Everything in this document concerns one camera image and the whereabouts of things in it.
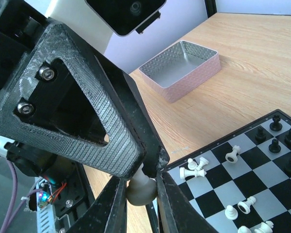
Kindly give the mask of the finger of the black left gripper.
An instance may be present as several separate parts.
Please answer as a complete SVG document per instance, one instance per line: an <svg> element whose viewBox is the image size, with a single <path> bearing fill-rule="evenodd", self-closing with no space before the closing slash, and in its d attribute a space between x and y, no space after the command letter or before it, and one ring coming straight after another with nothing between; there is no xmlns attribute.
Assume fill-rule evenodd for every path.
<svg viewBox="0 0 291 233"><path fill-rule="evenodd" d="M125 115L132 123L144 147L143 171L149 177L156 177L157 172L166 167L170 158L148 114L136 82L103 55L97 55L96 57L118 95L125 110Z"/></svg>

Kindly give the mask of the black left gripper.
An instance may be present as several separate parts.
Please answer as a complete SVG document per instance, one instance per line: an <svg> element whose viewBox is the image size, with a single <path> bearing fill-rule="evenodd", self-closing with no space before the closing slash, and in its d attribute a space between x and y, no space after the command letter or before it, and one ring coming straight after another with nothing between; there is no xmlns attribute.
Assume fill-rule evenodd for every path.
<svg viewBox="0 0 291 233"><path fill-rule="evenodd" d="M145 151L103 57L56 20L41 33L45 22L0 0L0 156L26 175L57 174L60 155L130 179Z"/></svg>

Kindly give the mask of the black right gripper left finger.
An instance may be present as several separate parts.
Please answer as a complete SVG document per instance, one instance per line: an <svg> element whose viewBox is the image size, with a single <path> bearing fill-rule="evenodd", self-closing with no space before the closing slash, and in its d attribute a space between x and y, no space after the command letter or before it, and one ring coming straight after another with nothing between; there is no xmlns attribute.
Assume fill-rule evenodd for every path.
<svg viewBox="0 0 291 233"><path fill-rule="evenodd" d="M69 233L125 233L127 231L127 183L111 177L90 208Z"/></svg>

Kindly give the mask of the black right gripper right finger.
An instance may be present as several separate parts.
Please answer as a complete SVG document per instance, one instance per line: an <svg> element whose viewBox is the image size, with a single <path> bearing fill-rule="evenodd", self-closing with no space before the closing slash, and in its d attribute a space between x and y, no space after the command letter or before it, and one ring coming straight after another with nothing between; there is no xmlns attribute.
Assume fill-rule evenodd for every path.
<svg viewBox="0 0 291 233"><path fill-rule="evenodd" d="M189 203L181 189L167 172L157 177L158 232L215 233L217 232Z"/></svg>

